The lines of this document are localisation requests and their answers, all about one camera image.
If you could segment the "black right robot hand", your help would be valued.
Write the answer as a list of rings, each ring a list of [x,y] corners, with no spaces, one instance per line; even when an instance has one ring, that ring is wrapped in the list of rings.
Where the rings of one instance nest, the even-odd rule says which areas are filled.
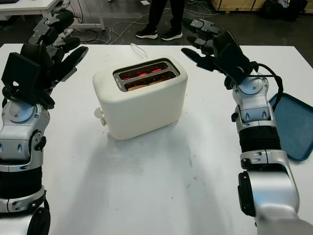
[[[242,51],[233,35],[229,31],[215,26],[214,22],[204,19],[184,18],[182,24],[191,32],[196,33],[196,37],[188,36],[187,41],[195,48],[200,49],[204,56],[185,47],[181,49],[183,54],[200,68],[208,71],[217,70],[226,75],[226,72],[215,64],[215,60],[220,57],[222,50],[227,45]]]

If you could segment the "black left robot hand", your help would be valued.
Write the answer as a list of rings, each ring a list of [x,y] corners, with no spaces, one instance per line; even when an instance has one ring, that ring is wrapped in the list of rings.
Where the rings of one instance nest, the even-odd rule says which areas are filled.
[[[41,66],[34,87],[34,100],[30,104],[41,104],[53,109],[55,102],[50,97],[59,82],[64,82],[76,71],[88,48],[81,46],[79,38],[59,39],[59,35],[74,22],[71,12],[52,17],[43,17],[33,28],[33,34],[22,46],[21,55]]]

